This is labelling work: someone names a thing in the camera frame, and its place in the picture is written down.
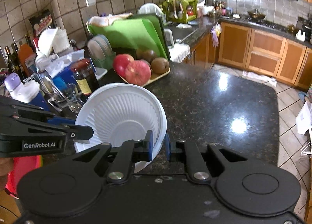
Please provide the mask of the person left hand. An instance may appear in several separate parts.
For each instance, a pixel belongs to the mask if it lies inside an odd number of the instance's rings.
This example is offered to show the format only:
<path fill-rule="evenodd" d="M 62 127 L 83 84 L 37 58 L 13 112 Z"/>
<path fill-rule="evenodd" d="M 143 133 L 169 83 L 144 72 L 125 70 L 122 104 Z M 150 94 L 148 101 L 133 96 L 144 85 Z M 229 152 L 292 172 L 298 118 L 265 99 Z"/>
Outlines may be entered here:
<path fill-rule="evenodd" d="M 7 184 L 8 174 L 13 170 L 14 161 L 12 158 L 0 159 L 0 190 L 3 191 Z"/>

